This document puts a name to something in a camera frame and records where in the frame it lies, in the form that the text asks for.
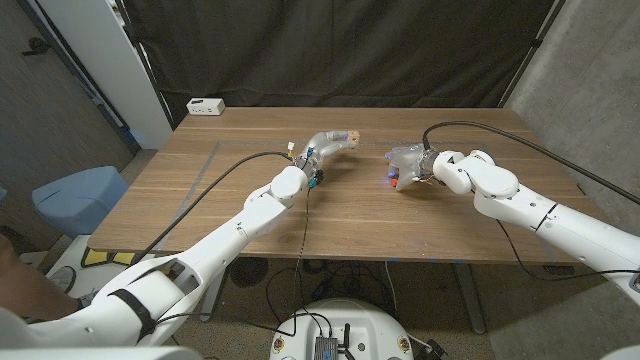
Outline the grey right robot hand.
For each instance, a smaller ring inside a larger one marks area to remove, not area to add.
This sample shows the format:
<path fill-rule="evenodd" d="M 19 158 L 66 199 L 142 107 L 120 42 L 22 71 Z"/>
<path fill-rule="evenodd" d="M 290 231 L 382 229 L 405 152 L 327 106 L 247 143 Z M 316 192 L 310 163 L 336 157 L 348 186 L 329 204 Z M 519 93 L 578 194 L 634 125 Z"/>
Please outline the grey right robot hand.
<path fill-rule="evenodd" d="M 389 161 L 388 176 L 396 180 L 396 190 L 401 191 L 414 182 L 432 178 L 433 165 L 438 155 L 436 149 L 426 148 L 422 143 L 394 147 L 387 152 L 385 158 Z"/>

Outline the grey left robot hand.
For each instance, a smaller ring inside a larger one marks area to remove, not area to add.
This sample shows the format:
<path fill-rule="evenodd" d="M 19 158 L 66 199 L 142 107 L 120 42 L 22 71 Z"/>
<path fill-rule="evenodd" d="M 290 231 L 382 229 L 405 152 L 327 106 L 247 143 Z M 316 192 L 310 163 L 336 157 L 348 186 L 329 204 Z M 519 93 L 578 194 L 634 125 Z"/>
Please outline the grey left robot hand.
<path fill-rule="evenodd" d="M 296 159 L 296 167 L 309 179 L 322 168 L 324 160 L 340 150 L 354 149 L 360 140 L 357 130 L 333 130 L 316 133 Z"/>

